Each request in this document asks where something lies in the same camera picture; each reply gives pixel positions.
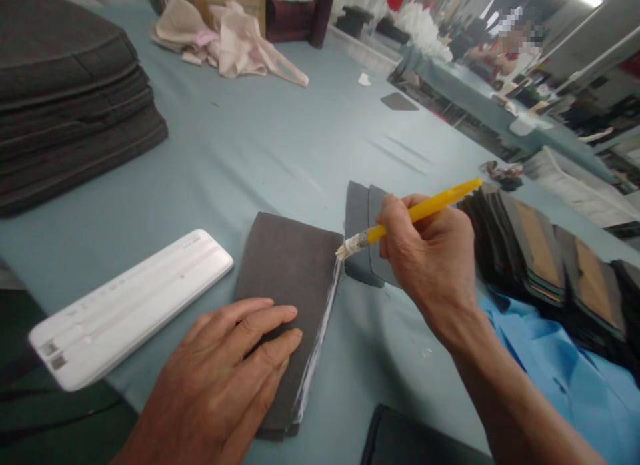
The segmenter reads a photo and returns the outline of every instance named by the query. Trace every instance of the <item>right hand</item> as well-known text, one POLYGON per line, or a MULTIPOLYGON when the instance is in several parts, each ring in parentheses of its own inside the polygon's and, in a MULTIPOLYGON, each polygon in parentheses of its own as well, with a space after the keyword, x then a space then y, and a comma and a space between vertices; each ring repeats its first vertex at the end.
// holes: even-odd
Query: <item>right hand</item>
POLYGON ((479 311, 475 303, 473 227, 464 212, 446 209, 411 223, 408 209, 428 199, 387 195, 376 221, 387 229, 380 255, 417 305, 429 328, 448 341, 451 328, 479 311))

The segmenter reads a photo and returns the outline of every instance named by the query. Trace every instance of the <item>hand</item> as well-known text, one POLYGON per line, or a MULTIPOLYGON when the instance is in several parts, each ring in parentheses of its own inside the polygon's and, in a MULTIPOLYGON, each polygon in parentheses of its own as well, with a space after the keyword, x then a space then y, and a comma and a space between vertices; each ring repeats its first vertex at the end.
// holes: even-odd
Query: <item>hand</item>
POLYGON ((115 464, 239 464, 275 397, 296 328, 247 354, 297 315, 250 298, 200 316, 162 369, 115 464))
POLYGON ((387 229, 380 255, 422 312, 429 328, 447 345, 462 318, 479 310, 475 304, 473 227, 469 217, 446 208, 411 223, 408 208, 427 199, 387 195, 376 218, 387 229))

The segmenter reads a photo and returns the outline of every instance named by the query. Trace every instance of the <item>forearm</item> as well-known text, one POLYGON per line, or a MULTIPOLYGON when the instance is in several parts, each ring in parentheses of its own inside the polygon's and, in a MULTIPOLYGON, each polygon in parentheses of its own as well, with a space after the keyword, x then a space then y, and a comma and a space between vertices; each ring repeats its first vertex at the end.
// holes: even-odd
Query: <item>forearm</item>
POLYGON ((554 409, 496 337, 479 308, 441 328, 498 463, 604 463, 554 409))

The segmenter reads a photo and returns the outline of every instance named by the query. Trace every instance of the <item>yellow brush handle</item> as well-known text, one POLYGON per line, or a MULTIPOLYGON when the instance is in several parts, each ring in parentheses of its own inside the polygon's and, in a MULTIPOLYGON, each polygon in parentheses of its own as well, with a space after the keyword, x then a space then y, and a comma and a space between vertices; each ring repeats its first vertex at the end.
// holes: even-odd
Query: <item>yellow brush handle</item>
MULTIPOLYGON (((466 194, 473 192, 475 189, 482 185, 481 179, 473 179, 469 182, 453 187, 452 189, 440 192, 438 195, 434 195, 419 204, 414 205, 409 209, 409 216, 411 222, 417 222, 429 215, 433 215, 436 212, 441 211, 445 207, 448 207, 452 203, 462 199, 466 194)), ((370 244, 376 243, 387 234, 387 229, 384 225, 376 225, 371 227, 367 231, 367 242, 370 244)))

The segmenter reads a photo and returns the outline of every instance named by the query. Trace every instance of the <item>stack of fabric pieces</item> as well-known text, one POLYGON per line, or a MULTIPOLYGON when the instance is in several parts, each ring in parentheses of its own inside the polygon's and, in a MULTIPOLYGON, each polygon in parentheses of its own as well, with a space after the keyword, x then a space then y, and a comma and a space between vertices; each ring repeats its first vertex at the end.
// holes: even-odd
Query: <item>stack of fabric pieces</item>
MULTIPOLYGON (((345 236, 352 237, 377 225, 375 217, 382 209, 382 199, 387 192, 370 185, 350 181, 347 187, 345 211, 345 236)), ((345 261, 345 273, 366 285, 382 288, 385 283, 400 287, 391 270, 391 264, 380 257, 380 243, 376 242, 345 261)))
POLYGON ((624 260, 614 260, 611 266, 620 286, 627 341, 632 353, 640 362, 640 268, 624 260))
POLYGON ((125 32, 66 0, 0 0, 0 216, 167 137, 125 32))
POLYGON ((476 258, 485 280, 555 314, 563 306, 566 287, 549 219, 488 184, 458 207, 473 223, 476 258))
POLYGON ((298 315, 267 333, 261 344, 298 328, 303 336, 289 359, 258 438, 282 441, 295 436, 304 417, 313 375, 335 300, 341 263, 335 251, 344 242, 326 231, 278 215, 258 212, 242 258, 235 300, 256 296, 294 305, 298 315))
POLYGON ((558 321, 578 345, 627 367, 638 377, 613 267, 565 229, 556 226, 555 235, 568 284, 566 305, 558 321))
POLYGON ((535 306, 560 322, 579 346, 640 378, 611 265, 545 215, 491 185, 458 207, 471 218, 476 261, 494 291, 535 306))

